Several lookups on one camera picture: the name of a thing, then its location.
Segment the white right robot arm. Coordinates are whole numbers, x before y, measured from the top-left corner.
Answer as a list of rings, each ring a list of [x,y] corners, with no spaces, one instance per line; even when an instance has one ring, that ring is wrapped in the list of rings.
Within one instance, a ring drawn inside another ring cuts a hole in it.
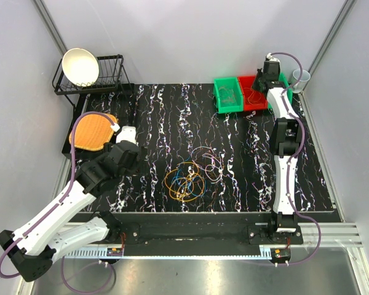
[[[257,70],[254,90],[266,96],[275,115],[269,149],[276,167],[276,194],[271,218],[260,231],[262,242],[300,245],[303,243],[298,215],[295,213],[295,171],[304,144],[304,127],[294,111],[285,84],[279,80],[280,61],[267,57]]]

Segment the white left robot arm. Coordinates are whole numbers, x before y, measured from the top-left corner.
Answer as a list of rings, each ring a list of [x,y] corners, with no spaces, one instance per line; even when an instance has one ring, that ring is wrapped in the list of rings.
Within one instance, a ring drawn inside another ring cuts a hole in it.
[[[31,282],[43,276],[64,255],[94,242],[115,243],[122,238],[122,224],[104,211],[80,226],[62,227],[123,176],[141,172],[147,149],[123,140],[109,144],[105,152],[84,162],[59,195],[40,213],[15,231],[3,230],[0,245],[17,275]]]

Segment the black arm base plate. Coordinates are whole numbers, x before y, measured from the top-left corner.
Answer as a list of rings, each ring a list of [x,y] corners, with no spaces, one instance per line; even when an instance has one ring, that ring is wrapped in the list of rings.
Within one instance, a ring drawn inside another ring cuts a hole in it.
[[[301,229],[275,232],[270,213],[115,213],[126,256],[210,258],[257,256],[260,246],[303,244]]]

